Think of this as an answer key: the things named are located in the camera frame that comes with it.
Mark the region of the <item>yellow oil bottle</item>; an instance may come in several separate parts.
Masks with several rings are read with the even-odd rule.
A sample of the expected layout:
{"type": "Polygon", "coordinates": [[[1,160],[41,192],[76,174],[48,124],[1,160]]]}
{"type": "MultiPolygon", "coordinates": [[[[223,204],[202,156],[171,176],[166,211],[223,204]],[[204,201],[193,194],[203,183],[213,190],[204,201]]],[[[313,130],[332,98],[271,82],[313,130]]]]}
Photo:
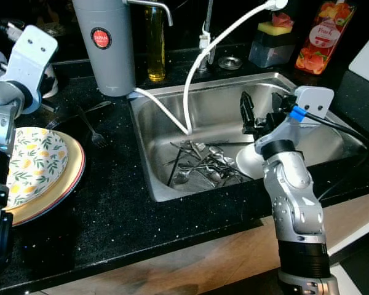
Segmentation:
{"type": "Polygon", "coordinates": [[[147,72],[153,82],[165,79],[165,51],[164,51],[164,12],[154,6],[145,8],[147,72]]]}

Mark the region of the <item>yellow plate with red rim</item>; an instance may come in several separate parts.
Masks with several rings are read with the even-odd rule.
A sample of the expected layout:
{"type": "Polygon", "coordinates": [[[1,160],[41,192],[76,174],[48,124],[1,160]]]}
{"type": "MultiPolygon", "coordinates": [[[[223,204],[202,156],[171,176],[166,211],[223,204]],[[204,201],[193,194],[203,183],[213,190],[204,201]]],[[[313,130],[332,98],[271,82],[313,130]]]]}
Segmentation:
{"type": "Polygon", "coordinates": [[[30,202],[16,207],[7,209],[8,213],[13,214],[12,225],[18,227],[34,220],[42,214],[55,208],[56,205],[62,203],[66,197],[74,191],[75,186],[84,173],[84,150],[78,141],[73,137],[55,130],[65,141],[68,147],[68,163],[61,177],[56,180],[41,196],[30,202]]]}

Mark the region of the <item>grey water filter with tap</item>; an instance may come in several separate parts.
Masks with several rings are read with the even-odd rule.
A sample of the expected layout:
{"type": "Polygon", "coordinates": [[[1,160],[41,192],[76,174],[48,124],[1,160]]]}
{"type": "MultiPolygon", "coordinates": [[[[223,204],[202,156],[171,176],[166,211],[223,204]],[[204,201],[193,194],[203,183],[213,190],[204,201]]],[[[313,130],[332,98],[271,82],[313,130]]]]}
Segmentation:
{"type": "Polygon", "coordinates": [[[106,96],[126,96],[136,88],[131,4],[162,9],[173,25],[170,9],[151,0],[72,0],[84,47],[98,90],[106,96]]]}

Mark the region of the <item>peach dish soap bottle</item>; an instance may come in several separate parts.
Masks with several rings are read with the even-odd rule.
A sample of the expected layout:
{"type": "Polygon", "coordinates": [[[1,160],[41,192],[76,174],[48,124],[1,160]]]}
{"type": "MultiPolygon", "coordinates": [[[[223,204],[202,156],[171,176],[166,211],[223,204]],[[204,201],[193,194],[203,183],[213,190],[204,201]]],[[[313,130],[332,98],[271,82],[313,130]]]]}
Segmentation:
{"type": "Polygon", "coordinates": [[[356,9],[357,5],[347,0],[325,0],[297,54],[295,67],[313,75],[322,74],[356,9]]]}

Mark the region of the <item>yellow sponge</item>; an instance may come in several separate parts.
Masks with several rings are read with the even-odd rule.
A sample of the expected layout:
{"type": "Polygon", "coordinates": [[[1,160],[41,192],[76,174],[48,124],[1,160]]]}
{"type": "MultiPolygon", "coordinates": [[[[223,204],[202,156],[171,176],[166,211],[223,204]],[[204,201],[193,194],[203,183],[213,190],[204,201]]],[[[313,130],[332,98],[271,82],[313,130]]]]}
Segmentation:
{"type": "Polygon", "coordinates": [[[258,23],[258,31],[268,34],[268,36],[281,36],[281,34],[287,34],[290,32],[286,27],[275,27],[271,22],[258,23]]]}

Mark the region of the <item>dark sponge holder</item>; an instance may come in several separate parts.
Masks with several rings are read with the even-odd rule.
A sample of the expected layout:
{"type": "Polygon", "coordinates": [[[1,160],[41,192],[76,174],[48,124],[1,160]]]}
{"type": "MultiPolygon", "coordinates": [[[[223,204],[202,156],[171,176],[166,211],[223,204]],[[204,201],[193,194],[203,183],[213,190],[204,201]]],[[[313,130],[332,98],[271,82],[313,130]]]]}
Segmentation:
{"type": "Polygon", "coordinates": [[[281,36],[268,36],[258,31],[253,39],[248,59],[259,68],[281,65],[289,61],[294,48],[296,36],[292,28],[281,36]]]}

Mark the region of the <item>steel knife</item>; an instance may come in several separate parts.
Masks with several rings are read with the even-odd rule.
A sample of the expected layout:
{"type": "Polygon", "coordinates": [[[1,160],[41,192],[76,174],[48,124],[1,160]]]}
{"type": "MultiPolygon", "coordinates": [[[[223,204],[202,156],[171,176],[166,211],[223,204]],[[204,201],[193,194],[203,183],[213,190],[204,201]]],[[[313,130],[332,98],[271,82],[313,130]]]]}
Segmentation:
{"type": "Polygon", "coordinates": [[[251,141],[210,141],[204,143],[205,146],[248,146],[251,144],[251,141]]]}

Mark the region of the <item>chrome sink faucet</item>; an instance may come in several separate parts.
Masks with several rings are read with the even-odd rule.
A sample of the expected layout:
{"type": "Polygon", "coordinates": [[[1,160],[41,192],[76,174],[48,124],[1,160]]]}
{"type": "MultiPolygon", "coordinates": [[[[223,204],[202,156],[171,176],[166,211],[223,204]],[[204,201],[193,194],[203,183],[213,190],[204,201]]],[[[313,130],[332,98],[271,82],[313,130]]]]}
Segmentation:
{"type": "Polygon", "coordinates": [[[212,12],[213,12],[213,0],[208,0],[207,14],[204,22],[202,23],[202,34],[199,36],[199,48],[202,52],[207,52],[206,57],[202,59],[198,72],[204,73],[208,71],[210,65],[213,64],[215,58],[215,49],[206,50],[208,45],[212,44],[212,34],[210,34],[210,25],[212,25],[212,12]]]}

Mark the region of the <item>stainless steel sink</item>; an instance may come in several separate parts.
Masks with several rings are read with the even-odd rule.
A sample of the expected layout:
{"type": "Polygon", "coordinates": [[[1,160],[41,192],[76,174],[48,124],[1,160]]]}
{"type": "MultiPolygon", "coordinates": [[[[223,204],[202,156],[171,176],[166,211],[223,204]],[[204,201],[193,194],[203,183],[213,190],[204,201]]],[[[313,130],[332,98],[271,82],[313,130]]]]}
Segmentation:
{"type": "MultiPolygon", "coordinates": [[[[188,93],[192,135],[185,135],[164,113],[168,109],[170,114],[182,120],[182,86],[154,89],[155,101],[139,93],[131,93],[129,103],[133,109],[143,168],[153,199],[165,202],[215,188],[199,172],[190,173],[188,182],[182,185],[167,186],[167,180],[182,141],[252,141],[251,135],[242,133],[240,96],[243,91],[251,95],[254,115],[260,117],[272,109],[273,93],[291,93],[294,89],[294,82],[279,73],[194,82],[188,93]]],[[[243,148],[224,146],[223,150],[227,157],[235,158],[243,148]]],[[[197,159],[182,154],[181,162],[196,163],[197,159]]]]}

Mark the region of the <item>dark chopstick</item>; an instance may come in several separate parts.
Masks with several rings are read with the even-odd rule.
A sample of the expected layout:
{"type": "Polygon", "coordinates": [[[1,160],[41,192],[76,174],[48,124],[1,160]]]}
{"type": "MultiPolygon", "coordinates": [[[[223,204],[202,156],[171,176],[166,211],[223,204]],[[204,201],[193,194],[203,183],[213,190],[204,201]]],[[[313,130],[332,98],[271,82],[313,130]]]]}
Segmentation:
{"type": "Polygon", "coordinates": [[[167,186],[169,186],[169,182],[171,180],[171,178],[173,177],[173,175],[180,171],[179,170],[179,161],[181,160],[181,157],[182,157],[182,153],[183,153],[183,150],[181,147],[178,148],[178,151],[177,151],[177,155],[176,157],[174,158],[173,162],[172,162],[172,169],[170,171],[170,174],[169,174],[169,177],[168,177],[168,180],[167,180],[167,186]]]}

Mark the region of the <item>white cup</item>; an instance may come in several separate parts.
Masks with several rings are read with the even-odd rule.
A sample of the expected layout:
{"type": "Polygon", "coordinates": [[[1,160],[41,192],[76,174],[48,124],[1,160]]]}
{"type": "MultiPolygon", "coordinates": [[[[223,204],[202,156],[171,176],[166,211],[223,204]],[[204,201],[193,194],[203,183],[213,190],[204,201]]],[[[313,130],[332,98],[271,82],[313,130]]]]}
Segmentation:
{"type": "Polygon", "coordinates": [[[43,81],[39,87],[39,93],[43,98],[50,98],[58,93],[58,79],[51,64],[47,65],[44,71],[43,81]]]}

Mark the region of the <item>steel fork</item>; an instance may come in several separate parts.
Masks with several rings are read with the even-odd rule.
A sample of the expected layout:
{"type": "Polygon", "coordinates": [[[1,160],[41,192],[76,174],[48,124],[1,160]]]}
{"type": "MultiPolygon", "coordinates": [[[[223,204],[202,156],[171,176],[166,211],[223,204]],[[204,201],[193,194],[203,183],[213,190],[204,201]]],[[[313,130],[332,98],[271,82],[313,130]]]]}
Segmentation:
{"type": "Polygon", "coordinates": [[[88,127],[89,132],[91,132],[90,140],[92,144],[98,148],[108,147],[109,146],[108,140],[106,140],[106,138],[104,138],[103,135],[101,135],[94,129],[92,124],[90,124],[89,119],[87,118],[84,110],[80,106],[78,106],[77,111],[81,120],[83,120],[86,126],[88,127]]]}

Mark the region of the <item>floral lemon print plate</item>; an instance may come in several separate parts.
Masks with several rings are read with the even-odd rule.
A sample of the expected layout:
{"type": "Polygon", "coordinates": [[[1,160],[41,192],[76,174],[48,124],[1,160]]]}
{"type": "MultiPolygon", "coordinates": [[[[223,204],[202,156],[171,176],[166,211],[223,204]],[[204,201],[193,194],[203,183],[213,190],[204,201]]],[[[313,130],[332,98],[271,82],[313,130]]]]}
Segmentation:
{"type": "Polygon", "coordinates": [[[55,130],[16,128],[6,181],[9,188],[6,208],[21,207],[41,196],[61,177],[67,163],[68,147],[55,130]]]}

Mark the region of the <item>pink scrubber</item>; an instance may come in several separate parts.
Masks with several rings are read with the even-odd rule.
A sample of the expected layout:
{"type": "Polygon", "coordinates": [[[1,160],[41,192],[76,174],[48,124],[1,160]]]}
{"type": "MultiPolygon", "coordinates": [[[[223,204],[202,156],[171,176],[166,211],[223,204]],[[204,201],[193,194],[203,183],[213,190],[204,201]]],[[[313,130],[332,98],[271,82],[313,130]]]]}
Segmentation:
{"type": "Polygon", "coordinates": [[[274,12],[272,14],[272,25],[277,28],[293,28],[294,21],[285,12],[274,12]]]}

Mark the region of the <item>black ladle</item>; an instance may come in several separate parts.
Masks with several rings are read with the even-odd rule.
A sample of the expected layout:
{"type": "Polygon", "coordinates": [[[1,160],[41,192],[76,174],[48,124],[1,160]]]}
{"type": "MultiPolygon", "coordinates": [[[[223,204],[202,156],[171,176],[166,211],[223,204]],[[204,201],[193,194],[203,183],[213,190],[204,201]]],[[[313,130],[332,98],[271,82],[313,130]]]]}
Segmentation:
{"type": "Polygon", "coordinates": [[[95,104],[95,106],[92,106],[89,109],[84,109],[77,103],[64,104],[63,102],[59,103],[49,99],[43,99],[42,104],[43,108],[47,110],[47,112],[52,113],[52,115],[54,116],[53,119],[45,126],[45,129],[52,130],[55,129],[55,127],[69,120],[78,118],[82,112],[86,114],[89,111],[95,111],[98,109],[103,109],[108,106],[113,106],[114,102],[102,101],[100,103],[95,104]]]}

